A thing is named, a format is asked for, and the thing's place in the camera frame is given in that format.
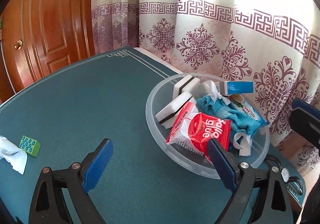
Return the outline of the wooden door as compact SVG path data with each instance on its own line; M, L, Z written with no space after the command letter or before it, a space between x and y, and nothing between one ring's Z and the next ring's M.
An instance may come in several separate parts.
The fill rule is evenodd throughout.
M21 40L21 50L14 50ZM95 54L91 0L10 0L2 52L14 92Z

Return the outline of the white printed plastic bag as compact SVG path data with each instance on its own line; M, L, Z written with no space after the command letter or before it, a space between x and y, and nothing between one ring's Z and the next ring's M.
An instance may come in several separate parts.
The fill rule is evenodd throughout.
M21 175L24 174L25 166L27 164L27 153L4 136L0 136L0 157L9 162L12 169Z

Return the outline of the red balloon glue packet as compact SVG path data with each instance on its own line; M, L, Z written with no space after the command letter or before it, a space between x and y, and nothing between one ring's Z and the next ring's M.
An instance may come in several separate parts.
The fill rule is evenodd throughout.
M174 121L167 145L178 144L208 157L209 140L216 139L225 151L229 147L231 121L199 112L196 105L187 102Z

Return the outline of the brass door knob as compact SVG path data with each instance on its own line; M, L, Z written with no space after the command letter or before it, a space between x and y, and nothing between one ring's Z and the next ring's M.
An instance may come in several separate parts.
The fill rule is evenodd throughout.
M14 45L14 50L21 50L23 46L23 42L21 40L18 40Z

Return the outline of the white sponge block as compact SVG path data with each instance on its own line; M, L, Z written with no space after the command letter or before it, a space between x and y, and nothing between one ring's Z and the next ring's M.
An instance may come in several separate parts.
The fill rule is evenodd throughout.
M185 91L178 95L178 97L174 98L156 114L158 123L165 129L171 128L178 116L178 113L187 102L196 104L196 100L193 95L188 91Z
M200 79L192 76L186 75L184 78L179 80L173 87L172 99L174 100L181 93L189 92L193 96L196 96L199 91Z

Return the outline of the clear plastic bowl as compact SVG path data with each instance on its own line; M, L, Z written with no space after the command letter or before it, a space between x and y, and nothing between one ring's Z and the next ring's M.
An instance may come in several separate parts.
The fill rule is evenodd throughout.
M156 114L172 101L174 84L187 75L185 73L166 77L152 89L145 107L147 125L155 142L174 162L197 175L219 179L220 177L213 164L203 155L190 150L185 145L177 143L166 144L170 129L161 126L156 119ZM269 146L270 131L269 126L266 125L259 128L255 136L253 136L250 156L239 156L239 152L234 148L230 152L239 162L246 161L253 168L258 168L263 163Z

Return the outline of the purple patterned curtain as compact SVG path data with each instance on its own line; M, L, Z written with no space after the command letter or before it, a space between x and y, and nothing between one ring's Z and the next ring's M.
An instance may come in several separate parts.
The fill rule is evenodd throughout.
M254 83L271 143L301 175L319 151L293 133L295 99L319 107L319 8L313 0L91 0L96 52L140 47L185 73Z

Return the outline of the green toy brick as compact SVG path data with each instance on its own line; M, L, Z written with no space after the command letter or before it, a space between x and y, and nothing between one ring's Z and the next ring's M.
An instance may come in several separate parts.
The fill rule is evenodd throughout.
M33 157L37 157L40 151L41 144L39 143L39 141L33 138L22 136L18 147L24 150L27 154Z

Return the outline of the blue cloth with ribbon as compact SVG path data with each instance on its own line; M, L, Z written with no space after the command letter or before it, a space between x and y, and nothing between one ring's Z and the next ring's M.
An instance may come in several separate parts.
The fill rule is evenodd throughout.
M203 82L201 90L205 95L197 99L201 112L220 119L231 121L230 144L239 151L240 156L250 156L252 139L261 125L255 119L238 110L232 109L228 97L221 95L211 80Z

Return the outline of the white blue medicine box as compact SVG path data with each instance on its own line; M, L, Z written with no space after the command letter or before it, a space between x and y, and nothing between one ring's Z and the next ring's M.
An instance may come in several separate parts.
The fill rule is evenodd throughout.
M252 81L220 81L215 82L217 90L225 96L235 94L251 94L254 90Z

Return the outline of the large blue cracker pack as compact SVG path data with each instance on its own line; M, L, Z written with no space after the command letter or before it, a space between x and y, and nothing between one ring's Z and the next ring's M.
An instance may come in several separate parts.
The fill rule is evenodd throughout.
M260 113L251 106L251 104L243 97L243 95L234 94L229 96L228 99L231 102L229 106L232 109L243 112L244 114L258 121L261 125L269 124L269 122L265 121Z

